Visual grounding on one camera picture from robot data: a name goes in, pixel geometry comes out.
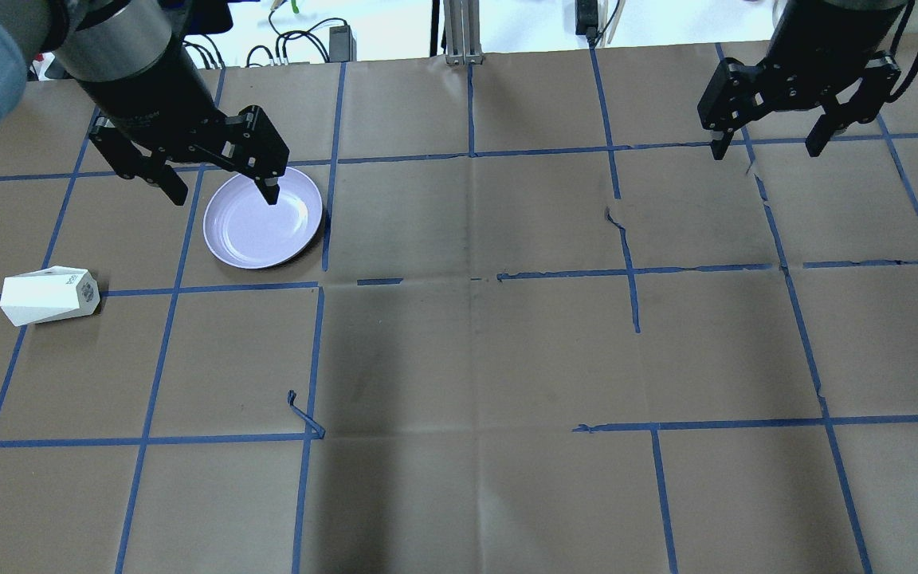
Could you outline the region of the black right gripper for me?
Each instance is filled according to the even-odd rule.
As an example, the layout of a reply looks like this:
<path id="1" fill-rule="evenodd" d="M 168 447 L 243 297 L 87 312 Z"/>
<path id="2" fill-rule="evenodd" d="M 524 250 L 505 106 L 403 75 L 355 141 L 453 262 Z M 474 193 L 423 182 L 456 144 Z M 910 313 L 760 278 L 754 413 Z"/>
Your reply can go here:
<path id="1" fill-rule="evenodd" d="M 746 65 L 722 58 L 696 106 L 700 126 L 711 132 L 711 153 L 721 161 L 730 139 L 752 121 L 776 112 L 819 109 L 806 136 L 809 157 L 819 157 L 838 133 L 867 124 L 899 92 L 902 69 L 881 41 L 776 37 L 761 61 Z"/>

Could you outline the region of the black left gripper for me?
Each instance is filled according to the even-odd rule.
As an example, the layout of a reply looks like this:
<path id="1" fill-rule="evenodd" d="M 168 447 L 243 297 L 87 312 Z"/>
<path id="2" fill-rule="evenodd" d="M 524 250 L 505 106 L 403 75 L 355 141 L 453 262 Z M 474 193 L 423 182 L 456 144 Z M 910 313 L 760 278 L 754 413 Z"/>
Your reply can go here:
<path id="1" fill-rule="evenodd" d="M 106 163 L 124 178 L 147 177 L 175 206 L 188 199 L 188 185 L 163 164 L 212 163 L 258 179 L 267 206 L 276 206 L 280 177 L 290 150 L 259 105 L 227 116 L 200 77 L 91 81 L 88 95 L 106 126 L 88 135 Z"/>

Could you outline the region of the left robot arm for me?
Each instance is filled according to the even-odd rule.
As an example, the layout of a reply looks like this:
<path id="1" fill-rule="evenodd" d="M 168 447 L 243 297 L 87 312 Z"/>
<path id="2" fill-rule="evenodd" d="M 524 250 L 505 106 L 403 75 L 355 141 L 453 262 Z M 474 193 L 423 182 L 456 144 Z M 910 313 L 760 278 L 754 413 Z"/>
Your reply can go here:
<path id="1" fill-rule="evenodd" d="M 257 105 L 220 112 L 183 46 L 231 25 L 226 1 L 0 1 L 0 123 L 50 53 L 97 106 L 88 138 L 118 177 L 182 206 L 175 164 L 208 163 L 252 179 L 273 206 L 287 144 Z"/>

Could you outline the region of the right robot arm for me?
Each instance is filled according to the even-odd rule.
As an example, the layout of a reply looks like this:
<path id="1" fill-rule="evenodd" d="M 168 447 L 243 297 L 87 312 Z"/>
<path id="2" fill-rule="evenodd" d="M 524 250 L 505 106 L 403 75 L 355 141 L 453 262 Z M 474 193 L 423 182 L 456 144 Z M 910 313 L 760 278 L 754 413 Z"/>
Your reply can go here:
<path id="1" fill-rule="evenodd" d="M 900 37 L 911 1 L 787 1 L 768 51 L 755 65 L 721 59 L 700 96 L 700 124 L 723 159 L 742 127 L 773 112 L 820 108 L 806 136 L 817 157 L 850 124 L 867 124 L 895 102 L 918 73 L 918 51 L 907 73 L 882 42 Z"/>

